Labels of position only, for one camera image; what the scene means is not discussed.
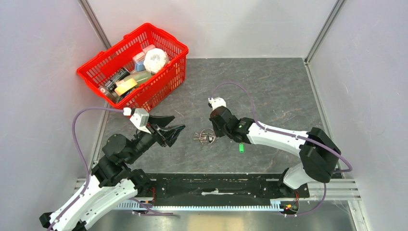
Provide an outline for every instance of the green cap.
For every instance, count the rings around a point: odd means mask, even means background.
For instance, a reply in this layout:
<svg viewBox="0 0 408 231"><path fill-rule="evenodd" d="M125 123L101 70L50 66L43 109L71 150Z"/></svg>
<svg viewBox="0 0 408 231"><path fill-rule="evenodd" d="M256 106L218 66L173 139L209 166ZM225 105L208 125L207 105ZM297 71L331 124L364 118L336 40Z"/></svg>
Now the green cap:
<svg viewBox="0 0 408 231"><path fill-rule="evenodd" d="M243 147L243 143L240 143L240 153L243 153L245 151L244 147Z"/></svg>

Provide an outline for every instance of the tape roll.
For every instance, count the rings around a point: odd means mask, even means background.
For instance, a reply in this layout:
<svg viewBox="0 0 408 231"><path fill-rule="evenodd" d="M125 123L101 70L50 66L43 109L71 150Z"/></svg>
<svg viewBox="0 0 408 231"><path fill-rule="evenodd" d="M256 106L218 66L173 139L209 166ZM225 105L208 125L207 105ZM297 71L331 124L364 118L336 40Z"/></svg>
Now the tape roll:
<svg viewBox="0 0 408 231"><path fill-rule="evenodd" d="M143 64L146 71L156 74L167 64L168 60L168 55L164 50L154 48L146 53Z"/></svg>

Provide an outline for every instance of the black mounting plate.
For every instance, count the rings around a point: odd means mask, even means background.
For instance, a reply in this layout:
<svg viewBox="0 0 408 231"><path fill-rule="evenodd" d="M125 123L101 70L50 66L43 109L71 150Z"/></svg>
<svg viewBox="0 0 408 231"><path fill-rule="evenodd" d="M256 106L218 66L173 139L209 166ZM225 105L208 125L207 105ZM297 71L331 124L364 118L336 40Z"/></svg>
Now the black mounting plate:
<svg viewBox="0 0 408 231"><path fill-rule="evenodd" d="M159 206L245 206L270 205L270 199L282 198L278 188L281 174L222 173L147 173L155 188ZM208 194L217 190L218 194ZM301 198L310 196L307 184L298 190Z"/></svg>

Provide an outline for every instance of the blue box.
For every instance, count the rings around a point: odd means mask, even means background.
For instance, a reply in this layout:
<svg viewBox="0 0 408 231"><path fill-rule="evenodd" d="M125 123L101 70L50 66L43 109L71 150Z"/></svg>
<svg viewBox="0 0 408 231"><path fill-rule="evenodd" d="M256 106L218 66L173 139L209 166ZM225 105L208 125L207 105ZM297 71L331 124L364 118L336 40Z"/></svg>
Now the blue box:
<svg viewBox="0 0 408 231"><path fill-rule="evenodd" d="M137 71L144 71L144 65L143 65L143 61L139 61L135 63L135 70Z"/></svg>

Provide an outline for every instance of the connector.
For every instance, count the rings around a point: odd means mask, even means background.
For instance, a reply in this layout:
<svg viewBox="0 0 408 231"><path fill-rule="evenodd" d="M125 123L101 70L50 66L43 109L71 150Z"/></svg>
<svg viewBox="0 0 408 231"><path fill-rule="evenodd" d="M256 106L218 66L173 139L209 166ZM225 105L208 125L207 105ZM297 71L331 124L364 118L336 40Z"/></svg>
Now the connector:
<svg viewBox="0 0 408 231"><path fill-rule="evenodd" d="M227 107L227 103L225 102L225 100L223 98L208 98L208 102L211 105L211 107L213 108L213 111L221 106Z"/></svg>
<svg viewBox="0 0 408 231"><path fill-rule="evenodd" d="M130 107L123 108L123 115L124 116L131 116L132 115L132 109Z"/></svg>
<svg viewBox="0 0 408 231"><path fill-rule="evenodd" d="M151 132L146 127L148 119L149 113L143 108L137 108L130 118L130 121L138 130L151 134Z"/></svg>

